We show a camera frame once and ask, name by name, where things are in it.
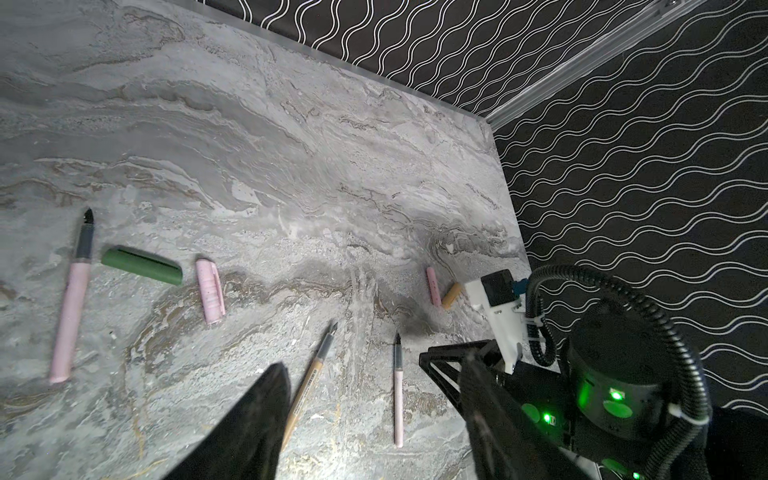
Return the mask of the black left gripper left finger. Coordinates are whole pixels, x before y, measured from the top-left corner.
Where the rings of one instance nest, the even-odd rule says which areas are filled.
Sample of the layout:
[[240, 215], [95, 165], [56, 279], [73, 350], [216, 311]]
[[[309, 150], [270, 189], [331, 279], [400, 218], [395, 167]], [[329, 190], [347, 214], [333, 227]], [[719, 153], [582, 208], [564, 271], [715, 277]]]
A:
[[270, 365], [168, 479], [273, 479], [290, 409], [290, 379]]

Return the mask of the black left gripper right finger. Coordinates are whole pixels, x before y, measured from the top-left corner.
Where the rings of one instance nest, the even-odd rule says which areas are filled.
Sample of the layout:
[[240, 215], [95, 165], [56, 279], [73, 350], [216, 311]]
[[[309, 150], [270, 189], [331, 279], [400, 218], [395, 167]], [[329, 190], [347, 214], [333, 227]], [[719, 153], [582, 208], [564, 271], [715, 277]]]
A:
[[459, 375], [462, 417], [479, 479], [586, 479], [471, 355]]

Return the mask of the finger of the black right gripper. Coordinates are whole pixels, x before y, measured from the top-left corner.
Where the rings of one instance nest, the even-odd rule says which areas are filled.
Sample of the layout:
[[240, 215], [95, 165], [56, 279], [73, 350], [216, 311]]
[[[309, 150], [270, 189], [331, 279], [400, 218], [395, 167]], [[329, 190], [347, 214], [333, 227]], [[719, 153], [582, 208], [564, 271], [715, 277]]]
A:
[[462, 363], [467, 357], [494, 367], [501, 361], [501, 351], [495, 340], [480, 340], [433, 346], [419, 355], [420, 368], [459, 414], [463, 413], [459, 380]]

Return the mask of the thin pink pen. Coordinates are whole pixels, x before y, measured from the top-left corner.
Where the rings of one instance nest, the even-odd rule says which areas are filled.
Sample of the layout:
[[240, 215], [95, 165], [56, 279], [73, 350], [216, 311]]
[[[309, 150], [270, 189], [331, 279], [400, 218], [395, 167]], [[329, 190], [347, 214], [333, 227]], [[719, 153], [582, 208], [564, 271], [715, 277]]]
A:
[[397, 448], [402, 448], [404, 444], [403, 355], [399, 333], [395, 335], [393, 345], [393, 366], [394, 444]]

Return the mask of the tan fountain pen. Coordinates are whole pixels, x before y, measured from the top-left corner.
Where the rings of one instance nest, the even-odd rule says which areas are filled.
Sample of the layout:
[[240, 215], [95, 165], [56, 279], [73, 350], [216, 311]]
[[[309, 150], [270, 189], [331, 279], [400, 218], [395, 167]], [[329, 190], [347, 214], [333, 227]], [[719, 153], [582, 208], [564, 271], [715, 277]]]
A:
[[302, 383], [295, 395], [287, 417], [281, 450], [284, 450], [287, 447], [296, 429], [298, 421], [306, 407], [306, 403], [313, 393], [337, 330], [337, 322], [334, 322], [329, 326], [322, 341], [320, 342], [320, 345], [310, 363], [309, 368], [307, 369], [304, 378], [302, 379]]

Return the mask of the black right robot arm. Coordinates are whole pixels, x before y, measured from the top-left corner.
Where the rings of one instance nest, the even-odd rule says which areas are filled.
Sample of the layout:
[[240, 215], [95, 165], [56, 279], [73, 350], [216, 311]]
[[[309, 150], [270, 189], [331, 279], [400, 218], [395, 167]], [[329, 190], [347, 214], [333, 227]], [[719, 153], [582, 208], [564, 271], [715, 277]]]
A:
[[557, 372], [520, 361], [507, 374], [491, 340], [421, 354], [420, 366], [456, 408], [459, 363], [469, 354], [490, 367], [497, 384], [557, 445], [607, 460], [621, 473], [644, 464], [671, 420], [666, 407], [677, 388], [665, 349], [649, 326], [613, 300], [600, 300], [576, 322]]

